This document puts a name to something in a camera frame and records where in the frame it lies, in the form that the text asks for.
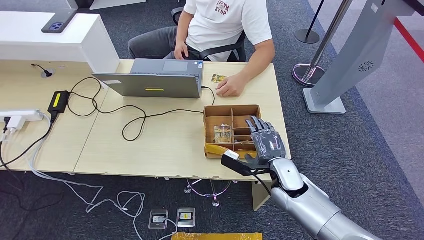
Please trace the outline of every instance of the white t-shirt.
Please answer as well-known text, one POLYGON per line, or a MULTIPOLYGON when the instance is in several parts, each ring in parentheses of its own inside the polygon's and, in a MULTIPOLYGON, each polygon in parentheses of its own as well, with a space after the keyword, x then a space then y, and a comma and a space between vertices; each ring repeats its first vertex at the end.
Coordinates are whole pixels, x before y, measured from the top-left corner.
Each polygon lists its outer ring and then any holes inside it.
MULTIPOLYGON (((273 38, 266 0, 187 0, 184 11, 194 15, 186 43, 199 52, 235 44, 243 30, 253 45, 273 38)), ((230 54, 209 59, 226 62, 230 54)))

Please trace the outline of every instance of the floor socket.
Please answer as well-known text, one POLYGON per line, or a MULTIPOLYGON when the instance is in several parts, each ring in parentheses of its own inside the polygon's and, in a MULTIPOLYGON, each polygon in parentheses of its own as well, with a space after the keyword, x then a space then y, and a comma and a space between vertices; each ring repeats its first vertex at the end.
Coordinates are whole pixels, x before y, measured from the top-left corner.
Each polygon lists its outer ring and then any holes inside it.
POLYGON ((193 228, 196 225, 195 215, 194 208, 178 208, 176 217, 178 228, 193 228))
POLYGON ((168 221, 167 209, 153 209, 150 212, 150 219, 148 221, 148 229, 167 229, 168 221))

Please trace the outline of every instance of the office chair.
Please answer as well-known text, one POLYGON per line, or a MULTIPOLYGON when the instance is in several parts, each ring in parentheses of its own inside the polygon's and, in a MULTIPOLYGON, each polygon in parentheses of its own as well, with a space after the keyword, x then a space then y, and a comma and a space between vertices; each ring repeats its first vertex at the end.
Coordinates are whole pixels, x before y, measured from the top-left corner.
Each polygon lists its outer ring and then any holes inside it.
MULTIPOLYGON (((178 21, 180 20, 180 15, 183 12, 184 7, 178 7, 171 11, 172 19, 176 25, 178 25, 178 21)), ((234 44, 227 46, 214 47, 208 50, 204 50, 200 53, 200 58, 203 60, 207 60, 207 57, 214 54, 225 53, 231 51, 231 54, 227 60, 227 62, 246 62, 246 51, 245 51, 245 31, 241 33, 240 38, 234 44)))

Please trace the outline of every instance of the man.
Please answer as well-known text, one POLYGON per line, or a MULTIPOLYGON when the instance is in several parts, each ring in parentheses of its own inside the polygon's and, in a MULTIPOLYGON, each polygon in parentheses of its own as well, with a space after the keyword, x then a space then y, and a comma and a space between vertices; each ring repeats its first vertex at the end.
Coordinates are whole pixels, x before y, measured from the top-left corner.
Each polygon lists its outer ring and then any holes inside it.
MULTIPOLYGON (((235 44, 243 30, 255 52, 241 72, 227 77, 216 88, 218 96, 239 96, 275 56, 266 0, 187 0, 178 27, 137 36, 129 41, 128 49, 133 58, 198 60, 204 50, 235 44)), ((208 58, 226 62, 230 54, 208 58)))

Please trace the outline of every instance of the robot finger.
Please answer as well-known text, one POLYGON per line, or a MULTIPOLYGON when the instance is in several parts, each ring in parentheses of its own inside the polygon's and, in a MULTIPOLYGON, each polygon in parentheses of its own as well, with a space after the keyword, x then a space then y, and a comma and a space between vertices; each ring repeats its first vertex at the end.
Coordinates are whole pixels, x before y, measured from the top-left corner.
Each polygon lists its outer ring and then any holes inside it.
POLYGON ((258 119, 264 130, 269 130, 268 125, 261 118, 258 119))
POLYGON ((256 133, 256 127, 252 124, 252 122, 250 120, 246 119, 246 124, 250 129, 250 133, 256 133))
POLYGON ((253 119, 253 122, 254 122, 254 124, 256 125, 256 127, 257 127, 257 130, 258 130, 258 131, 261 131, 261 130, 263 130, 263 129, 264 129, 264 128, 262 127, 261 122, 258 120, 258 118, 257 118, 257 117, 255 117, 255 116, 251 116, 251 118, 253 119))
POLYGON ((265 124, 268 126, 268 128, 272 131, 272 132, 275 132, 276 131, 276 129, 274 128, 274 126, 269 122, 269 121, 267 121, 267 122, 265 122, 265 124))

